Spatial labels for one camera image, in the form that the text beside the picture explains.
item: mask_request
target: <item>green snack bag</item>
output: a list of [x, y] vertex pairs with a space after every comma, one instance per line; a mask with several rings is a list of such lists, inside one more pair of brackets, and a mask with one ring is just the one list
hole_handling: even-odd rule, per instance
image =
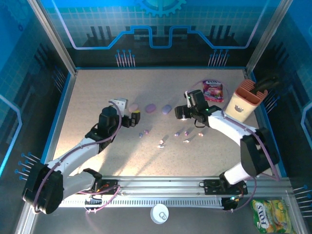
[[283, 200], [252, 200], [253, 222], [260, 233], [296, 234]]

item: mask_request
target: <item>beige pen holder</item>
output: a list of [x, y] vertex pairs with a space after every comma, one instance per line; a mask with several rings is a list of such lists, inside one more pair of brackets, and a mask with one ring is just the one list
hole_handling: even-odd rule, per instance
[[250, 90], [254, 88], [255, 82], [252, 80], [244, 80], [234, 92], [225, 113], [240, 122], [244, 122], [248, 116], [260, 105], [264, 98], [268, 95], [268, 91], [263, 93], [258, 91], [256, 95]]

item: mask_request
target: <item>snack package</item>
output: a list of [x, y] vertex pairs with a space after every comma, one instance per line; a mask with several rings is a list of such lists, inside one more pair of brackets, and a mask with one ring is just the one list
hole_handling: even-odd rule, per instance
[[253, 222], [260, 233], [296, 234], [283, 200], [252, 200]]
[[203, 93], [206, 101], [223, 102], [222, 84], [217, 81], [203, 81]]

